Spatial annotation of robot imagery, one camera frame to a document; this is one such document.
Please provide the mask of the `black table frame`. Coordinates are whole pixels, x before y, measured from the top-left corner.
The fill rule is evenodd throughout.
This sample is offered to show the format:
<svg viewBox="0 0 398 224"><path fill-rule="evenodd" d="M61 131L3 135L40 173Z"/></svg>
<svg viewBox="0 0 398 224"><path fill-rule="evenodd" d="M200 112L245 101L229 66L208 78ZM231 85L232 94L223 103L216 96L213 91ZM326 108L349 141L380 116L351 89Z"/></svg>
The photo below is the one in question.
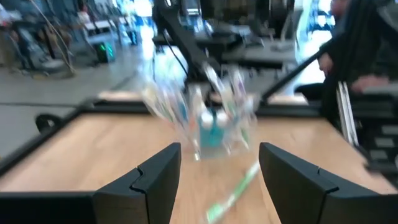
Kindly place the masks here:
<svg viewBox="0 0 398 224"><path fill-rule="evenodd" d="M291 118L320 118L322 104L286 105L261 103L255 114L258 117L291 117ZM47 132L40 133L37 137L27 141L13 153L0 161L0 176L17 165L21 160L34 152L40 145L51 138L55 133L64 128L68 123L83 114L149 114L149 110L141 101L126 100L101 100L90 99L79 104L63 119L63 123Z"/></svg>

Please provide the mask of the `computer with green light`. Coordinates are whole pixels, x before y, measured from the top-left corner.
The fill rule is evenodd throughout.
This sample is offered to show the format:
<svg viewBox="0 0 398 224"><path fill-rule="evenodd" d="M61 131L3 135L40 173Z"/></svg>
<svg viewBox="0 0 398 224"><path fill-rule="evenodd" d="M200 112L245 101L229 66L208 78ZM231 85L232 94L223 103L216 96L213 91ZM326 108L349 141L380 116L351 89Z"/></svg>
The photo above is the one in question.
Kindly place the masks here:
<svg viewBox="0 0 398 224"><path fill-rule="evenodd" d="M114 42L98 42L93 44L99 63L110 63L116 60Z"/></svg>

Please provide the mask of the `clear acrylic toothbrush holder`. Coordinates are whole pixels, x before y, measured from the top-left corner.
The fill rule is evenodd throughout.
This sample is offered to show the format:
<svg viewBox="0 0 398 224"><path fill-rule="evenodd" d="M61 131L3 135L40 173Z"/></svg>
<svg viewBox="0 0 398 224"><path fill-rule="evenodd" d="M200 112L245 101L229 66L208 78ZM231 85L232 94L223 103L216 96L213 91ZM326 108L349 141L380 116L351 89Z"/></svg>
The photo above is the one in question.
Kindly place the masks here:
<svg viewBox="0 0 398 224"><path fill-rule="evenodd" d="M251 122L252 103L250 103L250 105L251 105L250 109L250 114L251 114L250 122ZM206 110L211 112L215 119L214 137L216 138L216 147L201 147L200 144L199 119L202 112ZM234 115L229 116L227 112L222 108L218 110L213 110L211 108L208 108L205 106L204 102L194 103L192 105L189 140L194 150L195 160L199 161L201 159L226 157L233 154L238 154L242 151L248 151L243 147L243 145L240 142L233 143L230 141L229 134L230 134L231 122L233 120L233 116Z"/></svg>

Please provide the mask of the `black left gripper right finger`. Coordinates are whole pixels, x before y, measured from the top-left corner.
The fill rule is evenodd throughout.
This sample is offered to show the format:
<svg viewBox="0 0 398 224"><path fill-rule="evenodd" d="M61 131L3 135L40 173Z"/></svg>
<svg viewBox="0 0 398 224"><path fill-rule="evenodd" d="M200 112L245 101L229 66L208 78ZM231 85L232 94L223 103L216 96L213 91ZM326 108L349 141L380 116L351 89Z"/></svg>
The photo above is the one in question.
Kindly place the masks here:
<svg viewBox="0 0 398 224"><path fill-rule="evenodd" d="M378 224L378 194L275 145L262 142L259 163L282 224Z"/></svg>

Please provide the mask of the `black slotted bracket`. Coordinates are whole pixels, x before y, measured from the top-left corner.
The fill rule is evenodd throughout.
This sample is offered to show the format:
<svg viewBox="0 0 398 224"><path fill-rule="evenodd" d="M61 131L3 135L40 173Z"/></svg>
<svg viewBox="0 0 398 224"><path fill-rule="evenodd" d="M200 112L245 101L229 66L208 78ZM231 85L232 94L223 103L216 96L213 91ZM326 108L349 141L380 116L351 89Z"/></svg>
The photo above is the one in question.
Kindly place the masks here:
<svg viewBox="0 0 398 224"><path fill-rule="evenodd" d="M382 174L398 189L398 96L361 96L352 105L365 168Z"/></svg>

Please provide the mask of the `person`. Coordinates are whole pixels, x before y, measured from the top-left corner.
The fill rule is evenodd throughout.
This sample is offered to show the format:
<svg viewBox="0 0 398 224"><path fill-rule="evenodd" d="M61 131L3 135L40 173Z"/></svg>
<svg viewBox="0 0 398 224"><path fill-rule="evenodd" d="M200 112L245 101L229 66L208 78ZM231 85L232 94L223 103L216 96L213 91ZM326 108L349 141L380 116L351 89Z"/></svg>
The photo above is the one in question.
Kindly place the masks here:
<svg viewBox="0 0 398 224"><path fill-rule="evenodd" d="M351 84L359 77L375 75L398 82L398 2L396 0L334 0L332 12L337 16L332 38L320 47L333 61L333 68L321 83L296 88L306 99L321 103L321 113L328 121L337 117L336 89L345 82L349 96L385 93L357 93Z"/></svg>

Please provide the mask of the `silver aluminium rail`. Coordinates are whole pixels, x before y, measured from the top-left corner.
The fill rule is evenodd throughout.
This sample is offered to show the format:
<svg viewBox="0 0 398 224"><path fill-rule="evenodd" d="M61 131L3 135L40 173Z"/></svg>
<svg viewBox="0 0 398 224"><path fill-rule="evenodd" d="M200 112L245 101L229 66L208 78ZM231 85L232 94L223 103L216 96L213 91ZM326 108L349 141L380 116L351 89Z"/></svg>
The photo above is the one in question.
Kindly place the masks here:
<svg viewBox="0 0 398 224"><path fill-rule="evenodd" d="M359 146L359 143L356 133L356 126L351 108L349 91L345 82L338 82L336 89L336 99L340 117L341 132L348 143L354 147L357 147Z"/></svg>

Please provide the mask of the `black diagonal frame brace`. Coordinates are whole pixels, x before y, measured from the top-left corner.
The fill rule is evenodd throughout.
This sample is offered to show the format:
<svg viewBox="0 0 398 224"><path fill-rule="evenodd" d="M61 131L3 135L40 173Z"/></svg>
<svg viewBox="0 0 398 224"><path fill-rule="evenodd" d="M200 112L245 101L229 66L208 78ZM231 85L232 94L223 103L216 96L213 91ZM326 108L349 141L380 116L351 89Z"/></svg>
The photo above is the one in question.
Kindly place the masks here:
<svg viewBox="0 0 398 224"><path fill-rule="evenodd" d="M306 59L300 65L298 65L295 69L293 69L290 73L282 77L280 80L275 82L267 91L262 95L262 101L267 101L270 96L274 93L277 93L282 87L292 81L297 75L299 75L305 68L307 68L313 61L315 61L318 57L324 54L325 49L319 50L311 57Z"/></svg>

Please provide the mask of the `person's hand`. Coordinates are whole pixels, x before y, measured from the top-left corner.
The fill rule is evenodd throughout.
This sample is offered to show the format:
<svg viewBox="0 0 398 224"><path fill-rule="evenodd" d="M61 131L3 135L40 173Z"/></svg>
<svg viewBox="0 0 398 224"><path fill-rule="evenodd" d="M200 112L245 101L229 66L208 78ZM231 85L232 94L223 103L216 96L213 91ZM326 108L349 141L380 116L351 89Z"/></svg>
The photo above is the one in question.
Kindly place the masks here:
<svg viewBox="0 0 398 224"><path fill-rule="evenodd" d="M322 54L318 58L319 69L328 76L333 68L333 61L328 53Z"/></svg>
<svg viewBox="0 0 398 224"><path fill-rule="evenodd" d="M375 75L366 75L359 77L351 84L351 90L357 93L362 93L365 89L374 86L384 86L389 83L388 77L377 77Z"/></svg>

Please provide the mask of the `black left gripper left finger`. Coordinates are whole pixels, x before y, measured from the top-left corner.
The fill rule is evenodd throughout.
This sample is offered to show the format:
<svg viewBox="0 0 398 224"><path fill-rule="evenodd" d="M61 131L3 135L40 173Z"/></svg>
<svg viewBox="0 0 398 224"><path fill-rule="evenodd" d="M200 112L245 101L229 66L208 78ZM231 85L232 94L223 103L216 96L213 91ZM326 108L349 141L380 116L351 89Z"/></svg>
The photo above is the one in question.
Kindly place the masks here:
<svg viewBox="0 0 398 224"><path fill-rule="evenodd" d="M174 142L94 193L96 224L169 224L177 194L181 144Z"/></svg>

